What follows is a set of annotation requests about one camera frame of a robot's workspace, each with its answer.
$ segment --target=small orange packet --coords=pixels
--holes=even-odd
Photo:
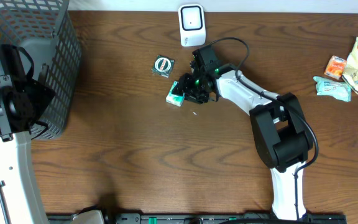
[[[329,59],[324,74],[338,80],[342,76],[345,66],[346,66],[346,60],[341,59],[340,57],[337,56],[332,56],[331,59]]]

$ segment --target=laundry basket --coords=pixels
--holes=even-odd
[[[81,49],[67,7],[68,0],[0,0],[0,44],[25,48],[34,61],[34,79],[56,93],[40,118],[49,129],[38,139],[63,133],[74,94]],[[27,72],[30,62],[21,59]],[[35,124],[32,136],[43,130]]]

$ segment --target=brown wooden surface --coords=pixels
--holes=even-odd
[[[108,199],[145,213],[270,210],[270,171],[259,159],[248,116],[227,100],[176,107],[165,102],[189,72],[195,48],[180,45],[175,12],[70,12],[83,62],[67,130],[34,141],[33,161],[48,213],[72,213]],[[332,55],[346,58],[358,15],[206,13],[207,42],[250,45],[242,71],[260,86],[298,96],[320,145],[304,173],[311,212],[358,223],[358,96],[316,96]],[[216,45],[238,63],[244,47]],[[151,74],[158,54],[175,59],[170,78]]]

